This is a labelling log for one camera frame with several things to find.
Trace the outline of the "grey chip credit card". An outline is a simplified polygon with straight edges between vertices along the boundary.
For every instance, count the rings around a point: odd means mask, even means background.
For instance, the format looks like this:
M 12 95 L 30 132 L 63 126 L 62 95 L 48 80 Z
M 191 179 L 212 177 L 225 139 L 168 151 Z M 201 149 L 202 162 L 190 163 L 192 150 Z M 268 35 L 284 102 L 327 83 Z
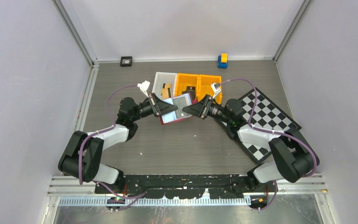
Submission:
M 191 96 L 188 93 L 172 98 L 172 103 L 178 107 L 178 110 L 174 111 L 176 119 L 186 119 L 191 117 L 190 114 L 182 111 L 183 107 L 192 104 Z

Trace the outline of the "red card holder wallet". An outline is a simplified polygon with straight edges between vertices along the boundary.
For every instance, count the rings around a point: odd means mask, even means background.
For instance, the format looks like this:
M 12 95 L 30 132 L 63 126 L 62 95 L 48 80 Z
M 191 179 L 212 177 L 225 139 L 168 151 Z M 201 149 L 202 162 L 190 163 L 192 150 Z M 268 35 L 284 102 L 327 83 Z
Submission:
M 161 124 L 165 125 L 172 122 L 181 121 L 192 117 L 191 114 L 183 111 L 183 108 L 193 104 L 193 98 L 190 93 L 185 93 L 176 97 L 163 99 L 164 102 L 175 105 L 177 110 L 167 113 L 160 118 Z

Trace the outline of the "dark grey credit card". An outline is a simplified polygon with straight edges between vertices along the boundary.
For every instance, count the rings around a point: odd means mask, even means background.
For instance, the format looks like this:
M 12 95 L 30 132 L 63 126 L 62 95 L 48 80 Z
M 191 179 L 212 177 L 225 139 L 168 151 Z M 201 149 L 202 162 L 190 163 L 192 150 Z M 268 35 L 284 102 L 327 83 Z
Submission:
M 191 94 L 195 94 L 196 93 L 196 88 L 194 86 L 187 86 L 186 90 L 182 92 L 183 94 L 185 93 L 191 93 Z

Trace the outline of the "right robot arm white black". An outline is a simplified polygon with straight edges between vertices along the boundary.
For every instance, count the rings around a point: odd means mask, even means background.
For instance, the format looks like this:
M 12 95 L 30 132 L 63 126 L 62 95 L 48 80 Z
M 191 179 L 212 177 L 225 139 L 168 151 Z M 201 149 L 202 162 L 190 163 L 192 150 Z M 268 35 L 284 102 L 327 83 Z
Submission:
M 196 104 L 183 108 L 183 111 L 195 117 L 212 117 L 226 124 L 230 139 L 270 150 L 273 162 L 263 163 L 248 172 L 248 187 L 260 191 L 269 181 L 285 179 L 295 183 L 302 177 L 315 173 L 319 159 L 297 129 L 285 132 L 257 127 L 245 119 L 244 103 L 238 99 L 229 99 L 225 106 L 214 102 L 206 95 Z

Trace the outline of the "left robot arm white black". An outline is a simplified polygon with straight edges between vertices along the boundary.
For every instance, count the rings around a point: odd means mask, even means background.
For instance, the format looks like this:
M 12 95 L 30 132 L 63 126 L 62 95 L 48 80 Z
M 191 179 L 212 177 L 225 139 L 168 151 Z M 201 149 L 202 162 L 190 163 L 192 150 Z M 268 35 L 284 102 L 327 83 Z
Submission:
M 78 178 L 80 183 L 102 182 L 111 192 L 121 192 L 125 186 L 124 173 L 101 163 L 103 150 L 131 140 L 138 129 L 137 120 L 149 115 L 158 118 L 177 109 L 154 93 L 139 104 L 133 98 L 123 98 L 114 125 L 93 133 L 75 131 L 72 134 L 58 162 L 59 171 Z

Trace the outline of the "orange bin with cards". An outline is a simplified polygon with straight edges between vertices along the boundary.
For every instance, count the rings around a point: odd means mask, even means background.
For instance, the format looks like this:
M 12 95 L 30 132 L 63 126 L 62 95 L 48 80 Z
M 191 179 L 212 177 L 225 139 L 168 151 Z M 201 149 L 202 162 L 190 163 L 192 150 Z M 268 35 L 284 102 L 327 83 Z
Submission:
M 187 73 L 178 73 L 175 83 L 175 96 L 182 95 L 182 92 L 187 90 L 194 90 L 195 94 L 197 93 L 198 87 L 198 74 L 187 74 Z

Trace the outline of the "empty orange bin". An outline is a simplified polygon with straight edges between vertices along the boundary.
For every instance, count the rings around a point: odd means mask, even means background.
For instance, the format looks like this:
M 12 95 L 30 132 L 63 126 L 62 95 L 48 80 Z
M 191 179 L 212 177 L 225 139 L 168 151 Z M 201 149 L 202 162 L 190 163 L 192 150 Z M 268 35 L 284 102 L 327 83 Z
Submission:
M 196 86 L 196 96 L 198 100 L 203 99 L 205 95 L 213 96 L 214 91 L 211 87 L 211 84 L 218 84 L 220 82 L 222 82 L 221 76 L 200 74 Z

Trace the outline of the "white plastic bin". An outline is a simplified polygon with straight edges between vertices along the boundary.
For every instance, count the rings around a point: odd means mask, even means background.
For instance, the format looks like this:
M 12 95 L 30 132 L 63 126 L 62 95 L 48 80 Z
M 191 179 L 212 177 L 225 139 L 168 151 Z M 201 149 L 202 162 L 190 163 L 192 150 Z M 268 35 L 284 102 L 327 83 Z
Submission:
M 160 99 L 175 97 L 177 73 L 156 72 L 152 92 Z

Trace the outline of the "blue yellow toy block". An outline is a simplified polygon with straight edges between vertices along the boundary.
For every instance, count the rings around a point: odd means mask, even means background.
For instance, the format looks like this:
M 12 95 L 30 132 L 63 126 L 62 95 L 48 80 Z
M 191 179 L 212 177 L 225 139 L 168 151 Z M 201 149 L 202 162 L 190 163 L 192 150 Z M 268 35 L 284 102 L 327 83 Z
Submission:
M 218 68 L 226 69 L 228 67 L 228 56 L 227 53 L 222 53 L 218 56 Z

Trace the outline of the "small black square box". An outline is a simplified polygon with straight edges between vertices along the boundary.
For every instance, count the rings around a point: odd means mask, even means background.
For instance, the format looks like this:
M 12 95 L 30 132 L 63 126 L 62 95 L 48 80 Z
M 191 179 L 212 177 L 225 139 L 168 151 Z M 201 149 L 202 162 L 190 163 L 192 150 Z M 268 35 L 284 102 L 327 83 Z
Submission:
M 133 63 L 133 57 L 131 56 L 122 56 L 120 58 L 120 67 L 131 67 Z

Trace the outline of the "black white checkerboard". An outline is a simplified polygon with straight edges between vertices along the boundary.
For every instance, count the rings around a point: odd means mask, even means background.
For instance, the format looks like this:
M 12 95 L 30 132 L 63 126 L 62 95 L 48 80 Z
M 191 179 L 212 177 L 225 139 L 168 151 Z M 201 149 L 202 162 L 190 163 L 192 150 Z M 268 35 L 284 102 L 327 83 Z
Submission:
M 257 93 L 250 90 L 239 98 L 239 100 L 242 101 L 243 109 L 245 110 L 245 114 L 243 115 L 244 119 L 249 119 L 251 109 L 254 105 L 255 96 L 257 96 L 256 108 L 252 117 L 252 124 L 257 127 L 277 131 L 287 131 L 291 128 L 298 130 L 302 129 L 296 121 L 294 121 L 284 110 L 268 98 L 261 90 L 257 89 L 256 91 Z M 269 149 L 248 143 L 242 143 L 239 140 L 236 142 L 256 164 L 261 164 L 272 154 Z

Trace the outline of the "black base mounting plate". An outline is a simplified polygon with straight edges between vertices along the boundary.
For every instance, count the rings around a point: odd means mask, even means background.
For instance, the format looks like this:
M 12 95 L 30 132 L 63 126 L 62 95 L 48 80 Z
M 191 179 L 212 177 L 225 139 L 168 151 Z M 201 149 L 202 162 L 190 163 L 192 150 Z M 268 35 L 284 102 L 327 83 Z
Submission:
M 124 193 L 147 199 L 236 199 L 244 193 L 273 193 L 272 182 L 258 183 L 247 175 L 121 175 L 114 184 L 99 183 L 96 194 Z

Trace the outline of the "aluminium rail frame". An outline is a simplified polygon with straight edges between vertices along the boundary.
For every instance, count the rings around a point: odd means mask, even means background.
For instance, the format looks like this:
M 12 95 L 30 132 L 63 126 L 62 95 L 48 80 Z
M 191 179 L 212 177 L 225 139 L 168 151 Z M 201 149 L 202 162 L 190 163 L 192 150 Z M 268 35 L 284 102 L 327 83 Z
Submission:
M 60 206 L 106 206 L 122 208 L 124 206 L 207 206 L 207 205 L 253 205 L 257 202 L 265 203 L 277 195 L 313 195 L 326 194 L 327 188 L 320 174 L 303 177 L 295 183 L 286 180 L 273 182 L 273 193 L 244 193 L 236 199 L 211 199 L 209 195 L 199 199 L 147 199 L 143 195 L 135 197 L 124 193 L 96 194 L 95 188 L 100 182 L 79 184 L 78 180 L 70 176 L 57 176 L 51 181 L 48 189 L 49 196 L 56 196 Z

